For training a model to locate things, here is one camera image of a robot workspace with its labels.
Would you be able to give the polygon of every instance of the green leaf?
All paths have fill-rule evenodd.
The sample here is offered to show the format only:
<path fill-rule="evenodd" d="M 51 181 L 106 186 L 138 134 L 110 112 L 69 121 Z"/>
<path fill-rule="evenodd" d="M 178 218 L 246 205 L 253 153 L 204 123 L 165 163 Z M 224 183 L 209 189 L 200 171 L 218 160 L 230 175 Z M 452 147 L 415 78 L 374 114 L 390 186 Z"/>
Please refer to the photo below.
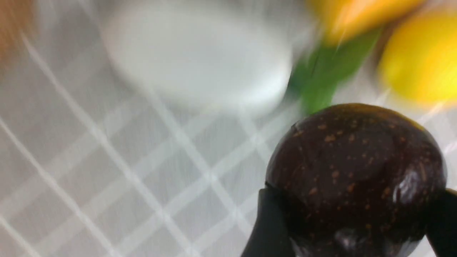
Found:
<path fill-rule="evenodd" d="M 309 59 L 299 60 L 289 86 L 300 91 L 303 107 L 308 114 L 331 105 L 338 85 L 360 69 L 376 45 L 381 31 L 370 31 L 338 47 L 321 44 Z"/>

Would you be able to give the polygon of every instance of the avocado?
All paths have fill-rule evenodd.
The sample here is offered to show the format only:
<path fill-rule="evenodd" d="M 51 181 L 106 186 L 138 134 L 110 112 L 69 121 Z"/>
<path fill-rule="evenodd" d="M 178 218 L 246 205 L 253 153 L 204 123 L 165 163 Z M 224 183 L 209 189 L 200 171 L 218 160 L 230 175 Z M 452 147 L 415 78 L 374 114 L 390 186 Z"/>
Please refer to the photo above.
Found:
<path fill-rule="evenodd" d="M 294 124 L 266 183 L 302 257 L 406 257 L 424 237 L 446 166 L 431 134 L 381 107 L 342 104 Z"/>

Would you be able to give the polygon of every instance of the white bowl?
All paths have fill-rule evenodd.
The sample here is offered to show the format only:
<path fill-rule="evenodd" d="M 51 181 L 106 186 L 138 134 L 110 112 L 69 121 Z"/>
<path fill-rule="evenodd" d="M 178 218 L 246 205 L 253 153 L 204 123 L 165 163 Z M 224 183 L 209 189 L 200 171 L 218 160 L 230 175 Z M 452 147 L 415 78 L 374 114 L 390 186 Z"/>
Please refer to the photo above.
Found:
<path fill-rule="evenodd" d="M 283 99 L 292 69 L 290 44 L 223 8 L 132 1 L 109 17 L 103 40 L 134 87 L 187 108 L 266 114 Z"/>

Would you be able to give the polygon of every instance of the black holder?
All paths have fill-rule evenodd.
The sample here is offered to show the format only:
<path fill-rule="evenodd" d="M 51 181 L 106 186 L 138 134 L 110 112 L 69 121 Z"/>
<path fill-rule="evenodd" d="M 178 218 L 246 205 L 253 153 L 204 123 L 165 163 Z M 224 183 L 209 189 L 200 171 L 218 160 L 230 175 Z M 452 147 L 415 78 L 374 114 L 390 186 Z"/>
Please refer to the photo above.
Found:
<path fill-rule="evenodd" d="M 427 238 L 437 257 L 457 257 L 457 192 L 448 190 L 437 202 Z"/>
<path fill-rule="evenodd" d="M 259 191 L 257 220 L 241 257 L 295 257 L 280 197 L 270 187 Z"/>
<path fill-rule="evenodd" d="M 437 257 L 457 257 L 457 192 L 448 190 L 434 206 L 427 238 Z M 295 257 L 280 193 L 271 187 L 259 191 L 257 220 L 241 257 Z"/>

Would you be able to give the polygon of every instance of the tablecloth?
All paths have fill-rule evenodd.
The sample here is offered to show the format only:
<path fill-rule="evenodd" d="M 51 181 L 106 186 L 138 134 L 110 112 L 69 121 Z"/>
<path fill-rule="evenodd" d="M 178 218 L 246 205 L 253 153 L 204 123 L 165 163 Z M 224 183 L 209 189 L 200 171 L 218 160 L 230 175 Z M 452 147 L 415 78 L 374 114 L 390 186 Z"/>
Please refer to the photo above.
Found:
<path fill-rule="evenodd" d="M 205 0 L 168 0 L 166 4 Z M 0 79 L 1 257 L 236 257 L 267 162 L 303 118 L 287 95 L 266 117 L 198 113 L 136 93 L 110 66 L 100 23 L 114 0 L 38 0 L 39 33 Z M 313 20 L 301 0 L 227 0 L 298 54 Z M 457 186 L 457 111 L 417 111 L 366 65 L 334 103 L 389 107 L 435 136 Z M 434 256 L 424 241 L 414 257 Z"/>

